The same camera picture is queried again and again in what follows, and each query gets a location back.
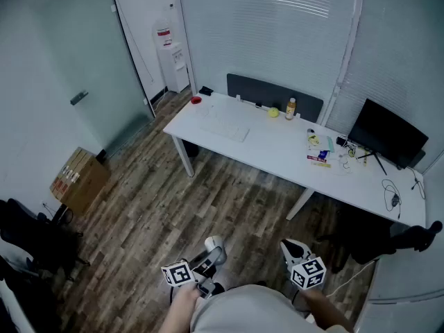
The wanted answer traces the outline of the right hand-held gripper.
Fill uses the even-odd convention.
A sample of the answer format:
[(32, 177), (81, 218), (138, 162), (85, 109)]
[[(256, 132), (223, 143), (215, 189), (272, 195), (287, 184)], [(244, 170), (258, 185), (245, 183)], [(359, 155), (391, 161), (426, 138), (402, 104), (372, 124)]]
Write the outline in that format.
[(310, 248), (293, 239), (283, 239), (280, 248), (289, 272), (289, 279), (299, 290), (308, 290), (324, 282), (327, 269)]

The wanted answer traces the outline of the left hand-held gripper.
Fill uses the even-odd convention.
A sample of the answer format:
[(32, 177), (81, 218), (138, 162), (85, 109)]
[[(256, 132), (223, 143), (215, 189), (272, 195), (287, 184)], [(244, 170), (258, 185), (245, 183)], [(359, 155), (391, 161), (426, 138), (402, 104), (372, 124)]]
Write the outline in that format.
[(217, 268), (227, 259), (224, 240), (220, 236), (211, 236), (206, 238), (204, 246), (204, 251), (191, 261), (181, 259), (161, 267), (164, 279), (172, 289), (193, 282), (204, 299), (225, 291), (221, 284), (213, 280)]

